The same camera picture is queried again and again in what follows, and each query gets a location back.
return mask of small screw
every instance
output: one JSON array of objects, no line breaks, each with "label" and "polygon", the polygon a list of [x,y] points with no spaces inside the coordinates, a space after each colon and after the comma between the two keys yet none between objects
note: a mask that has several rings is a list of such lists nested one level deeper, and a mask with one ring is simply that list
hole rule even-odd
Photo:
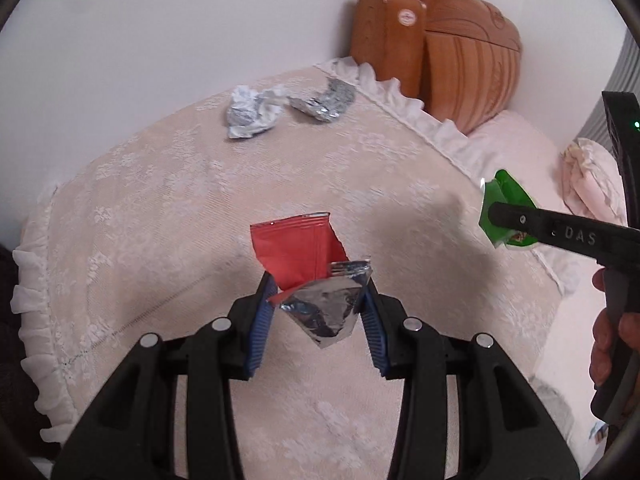
[{"label": "small screw", "polygon": [[402,322],[402,326],[411,332],[418,332],[422,328],[422,322],[417,317],[408,317]]},{"label": "small screw", "polygon": [[158,342],[158,336],[156,334],[145,334],[140,338],[140,346],[144,348],[151,348]]},{"label": "small screw", "polygon": [[219,317],[213,320],[211,327],[216,332],[224,332],[231,328],[231,320],[228,317]]},{"label": "small screw", "polygon": [[476,336],[476,343],[482,348],[491,348],[494,345],[494,338],[488,334],[478,334]]}]

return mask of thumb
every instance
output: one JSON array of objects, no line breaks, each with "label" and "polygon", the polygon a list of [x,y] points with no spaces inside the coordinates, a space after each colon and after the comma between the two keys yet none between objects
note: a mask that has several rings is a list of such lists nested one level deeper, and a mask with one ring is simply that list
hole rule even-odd
[{"label": "thumb", "polygon": [[640,351],[640,314],[631,312],[623,314],[618,333],[629,348]]}]

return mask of white lace ruffle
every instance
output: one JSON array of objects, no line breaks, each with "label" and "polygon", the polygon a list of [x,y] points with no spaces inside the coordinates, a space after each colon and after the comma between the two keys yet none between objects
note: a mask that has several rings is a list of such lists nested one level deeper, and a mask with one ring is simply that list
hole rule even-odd
[{"label": "white lace ruffle", "polygon": [[49,314],[47,251],[51,197],[52,193],[40,202],[27,222],[22,243],[14,251],[20,285],[14,288],[11,310],[22,317],[18,336],[27,357],[21,364],[40,391],[36,410],[51,421],[51,428],[40,430],[40,436],[45,442],[64,442],[78,421],[78,410],[56,358]]},{"label": "white lace ruffle", "polygon": [[[376,81],[376,73],[369,63],[358,65],[353,57],[343,57],[316,67],[357,86],[363,95],[420,135],[478,186],[481,179],[490,180],[497,170],[505,167],[499,152],[479,149],[452,121],[441,123],[422,110],[422,101],[403,96],[398,79]],[[532,252],[556,282],[562,296],[576,291],[580,283],[580,265],[574,254],[544,245],[536,246]]]}]

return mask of white wall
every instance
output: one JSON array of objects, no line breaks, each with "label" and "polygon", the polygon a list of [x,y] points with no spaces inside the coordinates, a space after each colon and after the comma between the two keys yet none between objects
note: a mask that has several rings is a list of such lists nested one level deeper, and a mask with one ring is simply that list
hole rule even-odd
[{"label": "white wall", "polygon": [[[620,19],[608,0],[489,1],[527,49],[516,109],[571,137],[612,70]],[[45,184],[140,128],[235,84],[345,54],[353,2],[22,0],[0,34],[0,242],[17,244]]]},{"label": "white wall", "polygon": [[510,107],[564,150],[609,81],[625,23],[610,0],[525,0],[518,28],[522,74]]}]

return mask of brown wooden furniture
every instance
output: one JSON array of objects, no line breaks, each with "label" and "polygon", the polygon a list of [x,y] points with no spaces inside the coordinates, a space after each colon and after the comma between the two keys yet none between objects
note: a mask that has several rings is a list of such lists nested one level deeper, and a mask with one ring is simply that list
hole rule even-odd
[{"label": "brown wooden furniture", "polygon": [[351,56],[467,134],[515,92],[518,29],[482,0],[358,0]]}]

